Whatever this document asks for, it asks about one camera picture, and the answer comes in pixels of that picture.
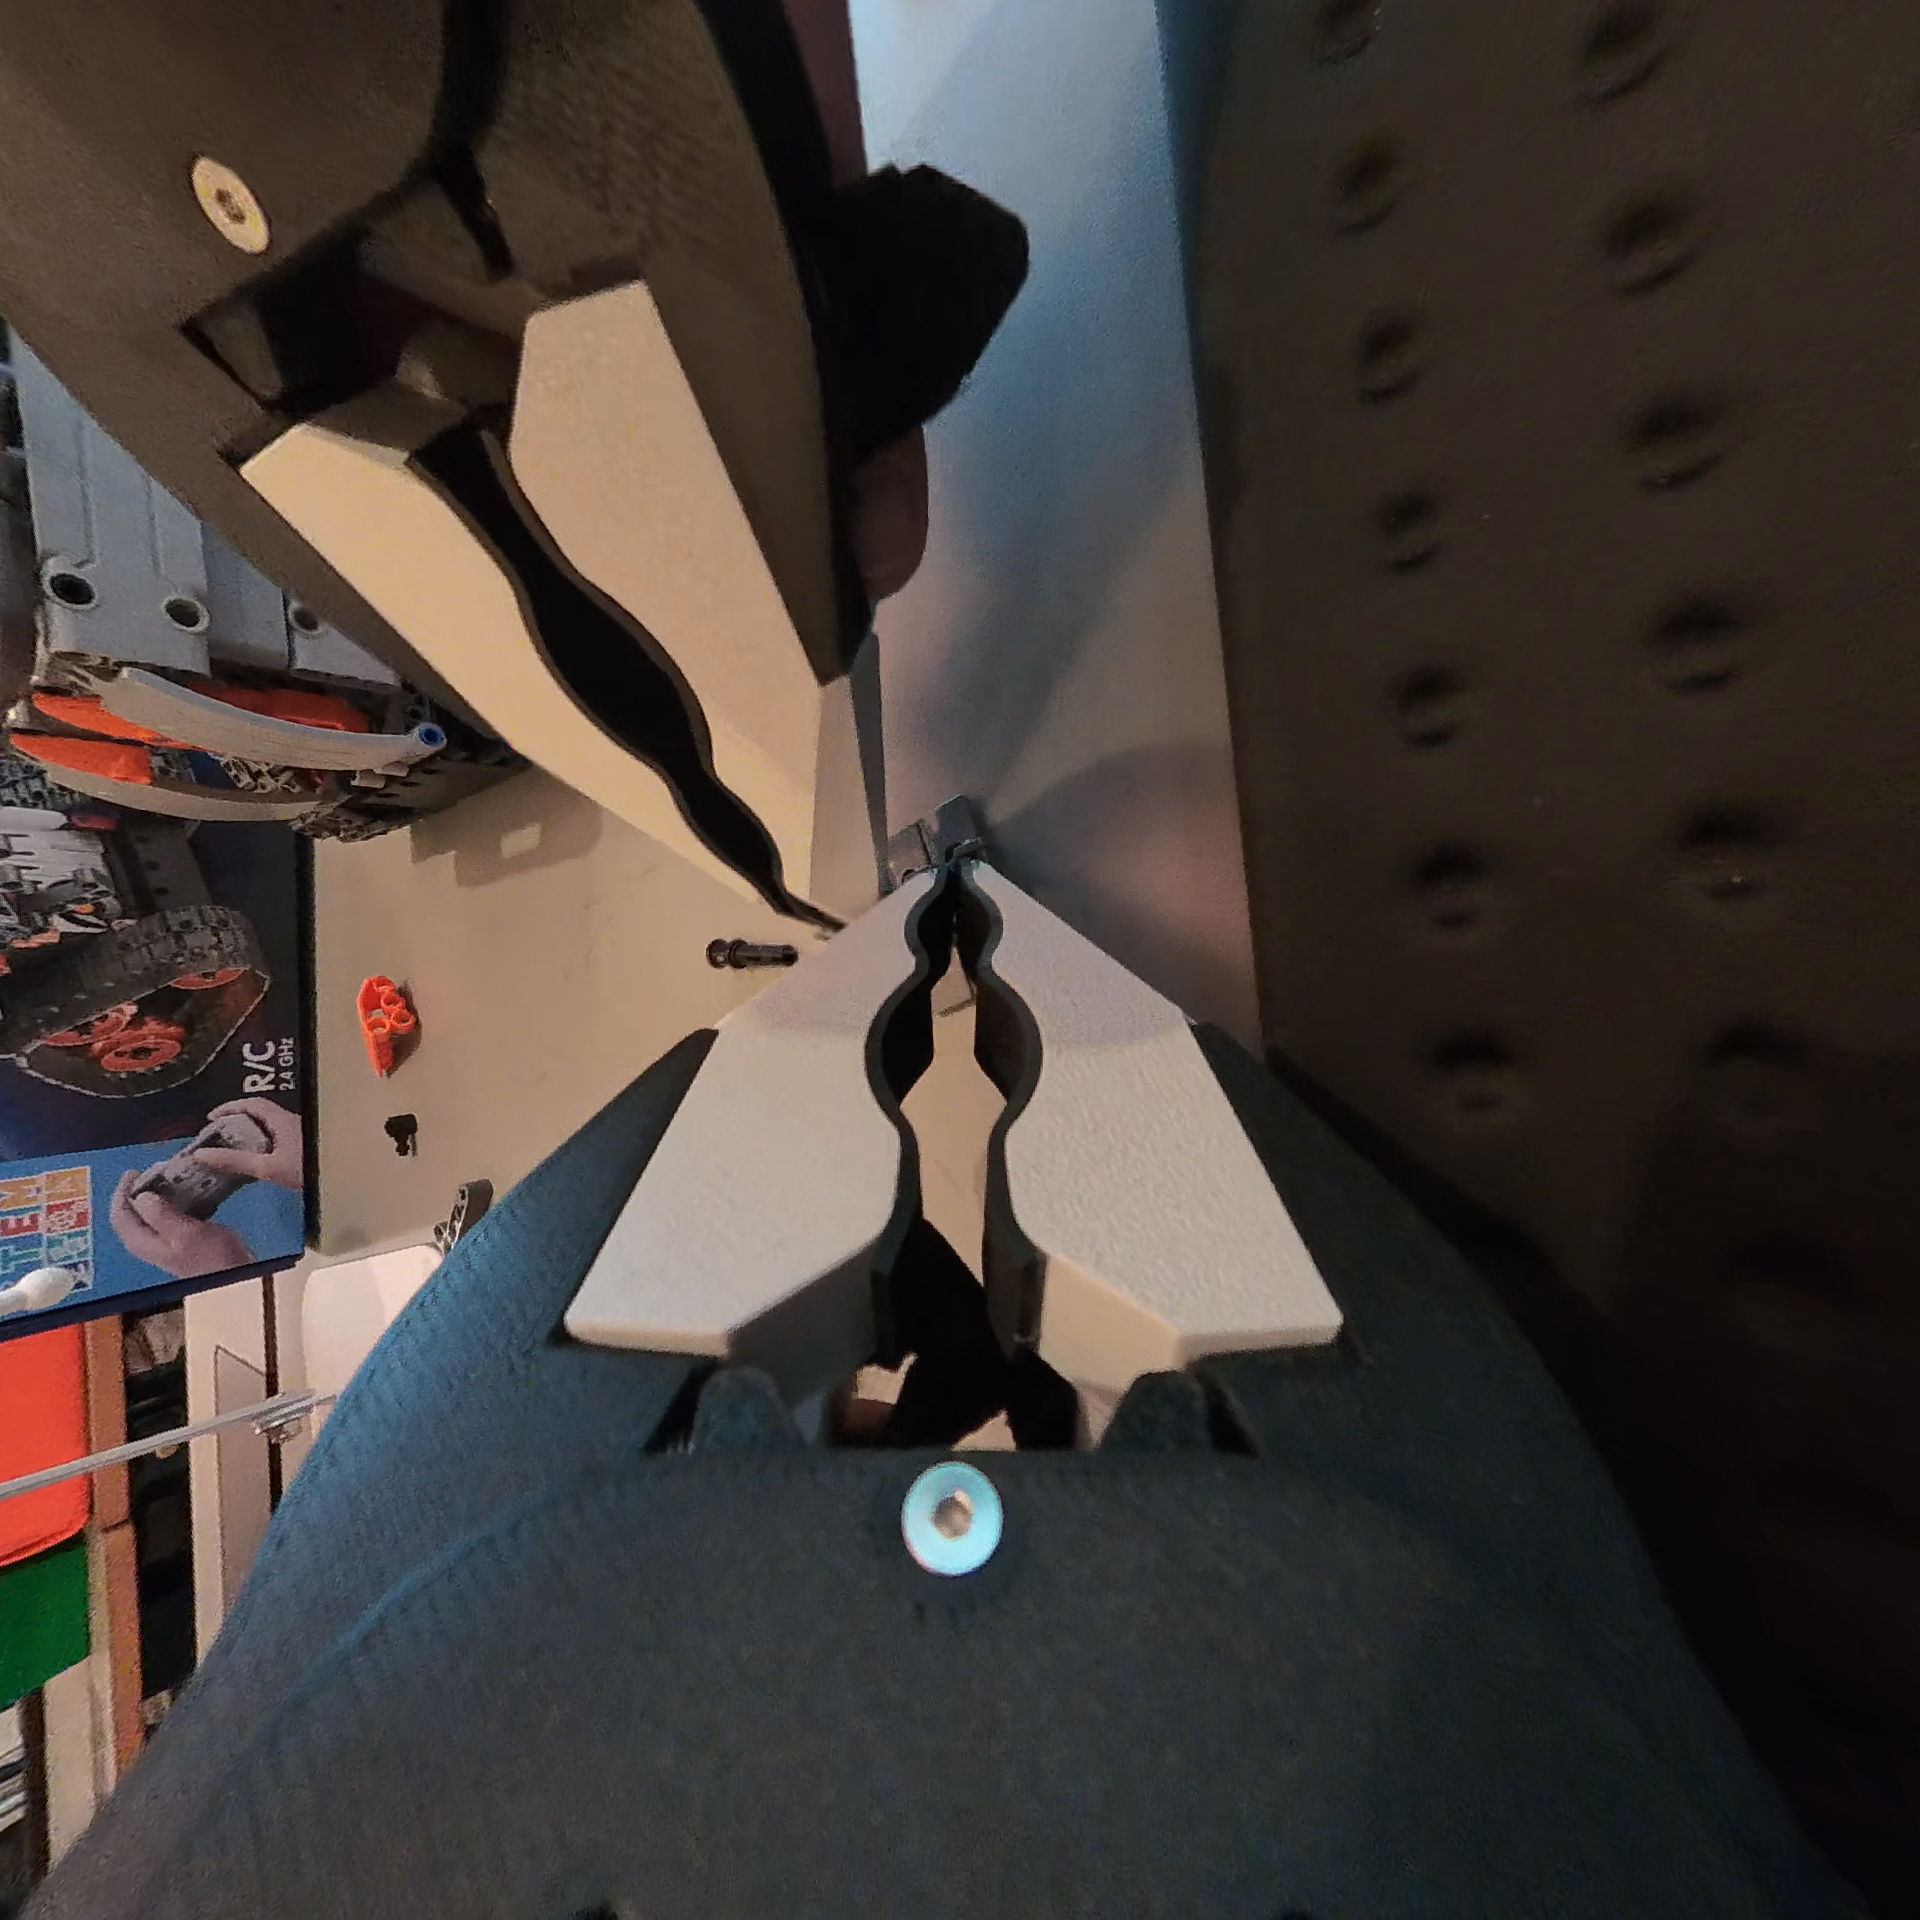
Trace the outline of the pale blue book stand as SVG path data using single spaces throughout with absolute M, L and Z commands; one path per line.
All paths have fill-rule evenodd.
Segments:
M 264 1289 L 262 1313 L 264 1313 L 264 1325 L 267 1325 L 267 1346 L 277 1342 L 277 1276 L 282 1276 L 282 1269 L 267 1269 L 262 1279 L 262 1289 Z M 70 1279 L 66 1269 L 55 1275 L 55 1279 L 60 1279 L 60 1289 L 51 1289 L 43 1301 L 46 1309 L 60 1306 L 66 1301 L 66 1293 L 70 1293 L 66 1288 Z M 2 1333 L 5 1335 L 20 1333 L 20 1325 L 14 1325 L 14 1324 L 27 1324 L 27 1306 L 30 1306 L 27 1283 L 2 1289 Z M 240 1405 L 225 1415 L 211 1415 L 197 1423 L 166 1427 L 166 1431 L 132 1436 L 132 1439 L 106 1447 L 106 1449 L 94 1449 L 87 1455 L 60 1460 L 60 1462 L 38 1467 L 35 1472 L 2 1479 L 2 1502 L 32 1498 L 32 1496 L 50 1491 L 55 1487 L 66 1487 L 76 1479 L 91 1479 L 91 1476 L 101 1476 L 114 1467 L 129 1467 L 132 1460 L 175 1453 L 197 1439 L 220 1436 L 236 1427 L 249 1427 L 267 1447 L 282 1447 L 290 1436 L 298 1436 L 334 1402 L 336 1402 L 336 1393 L 329 1393 L 329 1391 L 314 1391 L 314 1387 L 285 1391 L 267 1402 L 255 1402 L 255 1405 Z

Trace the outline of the black toy car orange wheels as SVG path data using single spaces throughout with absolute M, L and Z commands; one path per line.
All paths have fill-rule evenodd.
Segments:
M 91 814 L 363 844 L 526 758 L 274 583 L 2 324 L 2 758 Z

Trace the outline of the green cardboard box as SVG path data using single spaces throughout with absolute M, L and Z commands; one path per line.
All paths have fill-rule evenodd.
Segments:
M 2 1710 L 91 1651 L 87 1551 L 76 1535 L 2 1567 Z

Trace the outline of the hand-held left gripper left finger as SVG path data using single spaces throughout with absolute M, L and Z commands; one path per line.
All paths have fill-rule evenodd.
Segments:
M 911 875 L 708 1043 L 566 1309 L 590 1349 L 759 1367 L 807 1402 L 907 1355 L 900 1257 L 949 875 Z

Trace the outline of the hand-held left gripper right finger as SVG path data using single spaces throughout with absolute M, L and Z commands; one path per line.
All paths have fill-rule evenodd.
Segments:
M 1333 1346 L 1345 1316 L 1200 1030 L 1006 875 L 958 875 L 958 951 L 1002 1097 L 979 1275 L 1002 1349 L 1120 1398 Z

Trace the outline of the person's right hand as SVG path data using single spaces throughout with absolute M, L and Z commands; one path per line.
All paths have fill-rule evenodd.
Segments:
M 930 528 L 924 427 L 875 451 L 853 480 L 853 552 L 870 603 L 924 566 Z

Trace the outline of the toy set cardboard box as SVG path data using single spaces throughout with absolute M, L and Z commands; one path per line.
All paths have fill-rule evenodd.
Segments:
M 2 1335 L 306 1249 L 311 855 L 2 766 Z

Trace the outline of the orange cardboard box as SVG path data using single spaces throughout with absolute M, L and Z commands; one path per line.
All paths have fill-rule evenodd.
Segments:
M 84 1455 L 84 1338 L 77 1325 L 2 1346 L 2 1483 Z M 91 1514 L 91 1483 L 66 1479 L 2 1498 L 2 1572 L 77 1539 Z

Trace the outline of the white rounded tray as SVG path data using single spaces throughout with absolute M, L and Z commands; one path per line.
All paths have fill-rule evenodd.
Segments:
M 314 1267 L 300 1288 L 304 1387 L 336 1398 L 439 1259 L 423 1240 Z

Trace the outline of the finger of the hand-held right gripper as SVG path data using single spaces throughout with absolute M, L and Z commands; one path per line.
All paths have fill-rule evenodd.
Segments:
M 767 833 L 784 890 L 833 920 L 880 895 L 879 644 L 817 677 L 653 295 L 526 324 L 508 468 L 590 588 L 672 672 L 716 783 Z
M 304 420 L 240 468 L 264 502 L 475 716 L 603 814 L 817 929 L 708 773 L 640 624 L 572 570 L 485 420 Z

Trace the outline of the black dimpled foam pad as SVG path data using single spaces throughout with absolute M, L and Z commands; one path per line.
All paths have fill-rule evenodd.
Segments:
M 1266 1057 L 1915 1918 L 1915 3 L 1160 3 Z

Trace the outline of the grey clip plate assembly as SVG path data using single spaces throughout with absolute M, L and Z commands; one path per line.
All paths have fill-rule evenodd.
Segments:
M 899 890 L 907 878 L 946 869 L 967 858 L 987 858 L 989 840 L 968 798 L 949 798 L 888 837 L 884 888 Z

